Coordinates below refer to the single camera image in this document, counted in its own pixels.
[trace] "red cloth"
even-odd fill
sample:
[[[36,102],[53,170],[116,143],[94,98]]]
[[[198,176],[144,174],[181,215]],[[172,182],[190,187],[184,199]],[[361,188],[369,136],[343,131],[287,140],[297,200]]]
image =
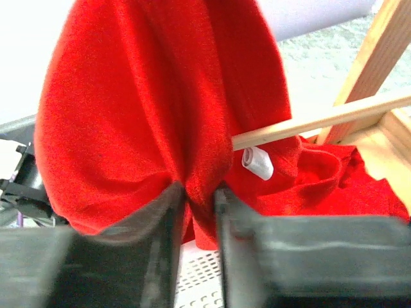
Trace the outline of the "red cloth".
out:
[[[186,186],[184,240],[215,248],[225,180],[265,215],[375,214],[408,221],[352,146],[298,137],[261,146],[264,182],[231,137],[291,118],[277,46],[253,0],[78,0],[49,66],[37,164],[58,214],[86,234]]]

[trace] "white basket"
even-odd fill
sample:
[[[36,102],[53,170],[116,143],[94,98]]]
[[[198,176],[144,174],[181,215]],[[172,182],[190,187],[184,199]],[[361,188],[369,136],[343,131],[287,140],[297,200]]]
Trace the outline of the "white basket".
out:
[[[182,245],[175,308],[223,308],[220,256],[195,242]]]

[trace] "red towel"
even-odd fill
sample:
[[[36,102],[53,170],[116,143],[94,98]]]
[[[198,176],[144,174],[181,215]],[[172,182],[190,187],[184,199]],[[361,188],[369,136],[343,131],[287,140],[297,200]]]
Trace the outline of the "red towel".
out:
[[[279,52],[253,0],[77,0],[44,84],[37,164],[56,212],[85,234],[176,180],[190,199],[184,240],[205,249],[216,248],[222,180],[264,215],[408,221],[352,146],[292,137],[261,146],[270,180],[242,167],[231,137],[289,118]]]

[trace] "white roll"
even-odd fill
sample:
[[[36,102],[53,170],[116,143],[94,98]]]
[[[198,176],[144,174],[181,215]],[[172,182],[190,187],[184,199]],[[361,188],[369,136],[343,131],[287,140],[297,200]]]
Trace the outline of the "white roll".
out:
[[[255,146],[244,149],[241,163],[245,169],[250,170],[264,181],[269,180],[274,173],[274,166],[268,153]]]

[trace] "gray carpet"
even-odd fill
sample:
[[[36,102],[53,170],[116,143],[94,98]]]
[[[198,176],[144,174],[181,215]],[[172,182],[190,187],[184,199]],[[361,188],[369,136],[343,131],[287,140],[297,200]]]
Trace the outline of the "gray carpet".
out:
[[[294,117],[333,105],[373,18],[366,16],[279,43]],[[411,45],[380,92],[407,85],[411,85]],[[411,106],[406,110],[411,116]]]

